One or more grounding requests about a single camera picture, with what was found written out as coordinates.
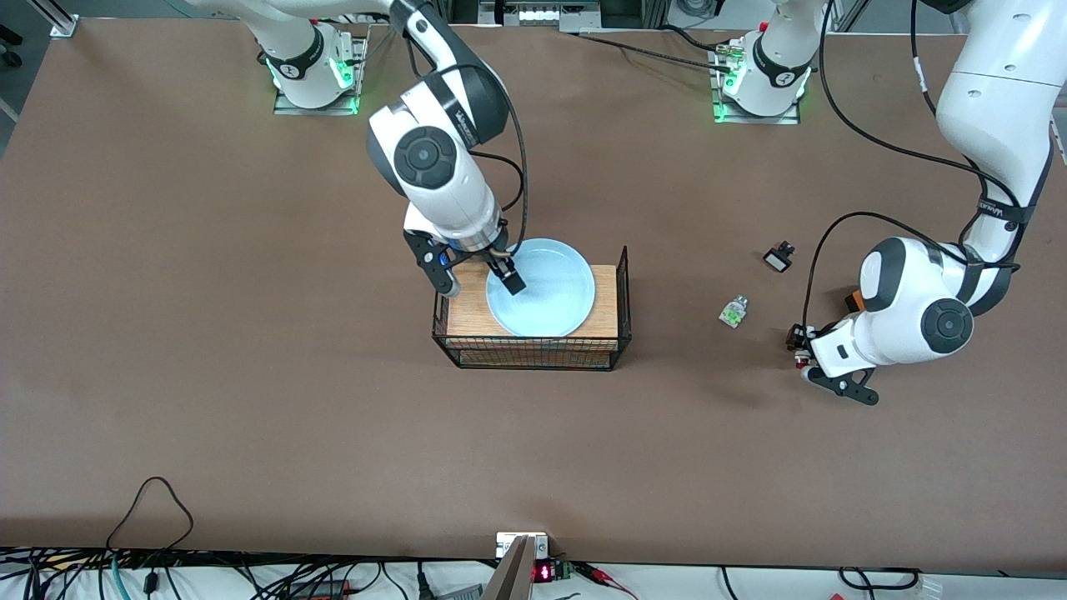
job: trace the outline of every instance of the brown table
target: brown table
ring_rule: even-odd
[[[867,408],[801,382],[782,347],[815,241],[859,208],[954,239],[972,177],[861,140],[817,85],[799,127],[715,125],[698,69],[461,34],[522,119],[531,236],[594,264],[630,246],[620,368],[464,372],[430,341],[404,203],[364,152],[366,115],[412,84],[402,45],[361,116],[275,117],[240,25],[86,19],[52,43],[2,163],[0,543],[101,544],[159,474],[191,548],[468,557],[543,527],[596,560],[1067,568],[1063,164],[1007,300],[959,354],[880,369]],[[931,81],[959,46],[922,40]],[[858,123],[955,156],[905,37],[827,57]],[[510,133],[489,149],[517,156]],[[509,196],[513,173],[484,169]],[[813,320],[895,233],[834,234]],[[798,265],[778,274],[760,255],[783,239]],[[149,495],[120,543],[182,528]]]

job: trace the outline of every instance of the red digital display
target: red digital display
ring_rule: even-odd
[[[538,560],[534,565],[534,572],[530,573],[530,581],[534,583],[547,583],[551,581],[556,581],[556,570],[553,567],[552,560]]]

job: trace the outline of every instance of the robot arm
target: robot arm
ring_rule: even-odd
[[[507,223],[469,148],[498,136],[510,101],[496,75],[428,0],[192,0],[238,17],[255,34],[280,88],[317,108],[351,86],[340,36],[322,15],[386,14],[434,72],[369,120],[367,152],[393,189],[410,201],[404,238],[434,288],[459,294],[451,267],[478,257],[511,294],[526,284],[508,252]]]
[[[827,0],[775,0],[765,31],[746,33],[737,46],[742,59],[722,94],[760,116],[782,114],[811,75]]]
[[[255,35],[274,84],[293,105],[321,108],[352,88],[351,35],[325,22],[313,25],[265,0],[189,0],[193,6],[234,15]],[[316,16],[329,15],[320,12]]]
[[[487,262],[508,291],[517,294],[526,284],[507,251],[506,222],[468,153],[504,130],[507,92],[428,2],[398,0],[389,17],[434,64],[399,101],[370,117],[370,159],[411,203],[404,238],[446,297],[459,294],[451,265],[471,256]]]
[[[938,4],[937,0],[924,0]],[[860,267],[863,306],[810,342],[818,367],[805,377],[835,392],[876,366],[952,354],[973,317],[1007,293],[1015,257],[1052,158],[1049,117],[1067,80],[1067,3],[1061,0],[942,0],[962,9],[971,33],[938,102],[941,133],[991,185],[962,247],[890,238]],[[964,258],[966,265],[949,254]]]

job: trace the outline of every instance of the wire basket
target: wire basket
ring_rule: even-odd
[[[626,248],[623,247],[615,269],[618,329],[614,336],[449,335],[449,300],[439,294],[433,309],[433,341],[460,368],[611,370],[633,338],[630,329],[628,266]]]

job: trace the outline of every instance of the wooden box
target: wooden box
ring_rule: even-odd
[[[433,340],[461,368],[611,370],[632,338],[626,249],[618,266],[591,268],[596,297],[578,329],[563,337],[519,337],[496,322],[485,303],[489,266],[457,265],[452,273],[461,291],[456,298],[437,295]]]

